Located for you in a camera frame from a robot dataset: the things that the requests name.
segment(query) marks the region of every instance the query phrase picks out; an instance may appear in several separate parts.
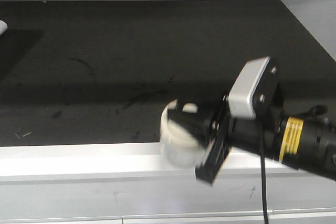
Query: black tabletop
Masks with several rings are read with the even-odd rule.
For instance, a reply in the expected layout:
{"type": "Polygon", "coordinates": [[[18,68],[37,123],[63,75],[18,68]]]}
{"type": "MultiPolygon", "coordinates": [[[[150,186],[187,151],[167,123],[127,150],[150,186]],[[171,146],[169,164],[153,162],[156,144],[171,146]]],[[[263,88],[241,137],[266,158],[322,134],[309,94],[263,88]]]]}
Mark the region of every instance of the black tabletop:
{"type": "Polygon", "coordinates": [[[168,102],[216,99],[264,56],[289,113],[336,119],[336,64],[280,0],[2,2],[0,19],[1,146],[157,142],[168,102]]]}

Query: white wall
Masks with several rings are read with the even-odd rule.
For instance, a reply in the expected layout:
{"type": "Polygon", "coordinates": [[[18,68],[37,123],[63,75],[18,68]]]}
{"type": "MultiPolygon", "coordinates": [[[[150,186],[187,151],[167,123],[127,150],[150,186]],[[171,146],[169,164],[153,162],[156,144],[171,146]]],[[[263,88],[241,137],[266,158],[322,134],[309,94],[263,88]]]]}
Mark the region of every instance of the white wall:
{"type": "Polygon", "coordinates": [[[336,59],[336,0],[282,0],[336,59]]]}

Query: screw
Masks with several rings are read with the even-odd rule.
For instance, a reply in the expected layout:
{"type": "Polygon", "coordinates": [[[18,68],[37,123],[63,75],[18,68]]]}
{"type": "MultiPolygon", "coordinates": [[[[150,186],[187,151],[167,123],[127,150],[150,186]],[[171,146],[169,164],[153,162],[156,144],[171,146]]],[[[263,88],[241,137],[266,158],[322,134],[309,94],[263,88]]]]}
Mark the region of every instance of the screw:
{"type": "Polygon", "coordinates": [[[259,102],[263,103],[265,101],[265,95],[264,94],[261,94],[259,96],[259,102]]]}
{"type": "Polygon", "coordinates": [[[332,155],[332,162],[336,165],[336,154],[332,155]]]}
{"type": "Polygon", "coordinates": [[[275,73],[277,72],[277,70],[278,70],[277,67],[272,67],[272,69],[271,69],[271,73],[272,73],[272,74],[275,74],[275,73]]]}
{"type": "Polygon", "coordinates": [[[218,129],[219,129],[219,124],[218,124],[216,121],[213,121],[213,122],[212,122],[212,125],[211,125],[211,128],[212,128],[213,130],[218,131],[218,129]]]}

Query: robotic arm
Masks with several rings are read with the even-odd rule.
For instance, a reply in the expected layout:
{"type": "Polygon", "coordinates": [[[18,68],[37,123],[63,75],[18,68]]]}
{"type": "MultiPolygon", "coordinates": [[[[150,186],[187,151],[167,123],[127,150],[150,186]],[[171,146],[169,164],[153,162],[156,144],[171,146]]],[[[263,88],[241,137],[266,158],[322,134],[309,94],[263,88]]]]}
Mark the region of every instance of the robotic arm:
{"type": "MultiPolygon", "coordinates": [[[[327,108],[317,105],[303,114],[286,113],[278,76],[274,59],[252,60],[219,102],[195,102],[196,109],[188,111],[185,108],[190,103],[178,99],[166,109],[163,118],[167,128],[174,128],[166,138],[171,141],[176,130],[184,131],[188,146],[194,141],[204,150],[196,152],[198,179],[212,184],[231,146],[336,179],[335,128],[317,117],[327,108]]],[[[161,132],[162,140],[166,135],[162,121],[161,132]]]]}

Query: white object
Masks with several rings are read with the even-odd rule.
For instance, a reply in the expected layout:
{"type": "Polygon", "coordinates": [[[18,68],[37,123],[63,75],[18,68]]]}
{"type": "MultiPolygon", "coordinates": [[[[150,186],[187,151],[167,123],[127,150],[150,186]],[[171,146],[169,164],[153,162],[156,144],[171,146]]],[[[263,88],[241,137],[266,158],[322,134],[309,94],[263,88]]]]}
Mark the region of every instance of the white object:
{"type": "Polygon", "coordinates": [[[255,119],[253,95],[270,58],[248,61],[241,70],[228,96],[230,113],[233,118],[255,119]]]}
{"type": "MultiPolygon", "coordinates": [[[[177,100],[170,102],[163,110],[160,126],[160,143],[162,154],[177,167],[194,167],[199,164],[205,154],[197,140],[177,123],[168,120],[167,110],[176,108],[177,100]]],[[[183,111],[196,113],[197,106],[187,103],[183,111]]]]}
{"type": "Polygon", "coordinates": [[[7,30],[7,28],[7,24],[0,20],[0,36],[7,30]]]}

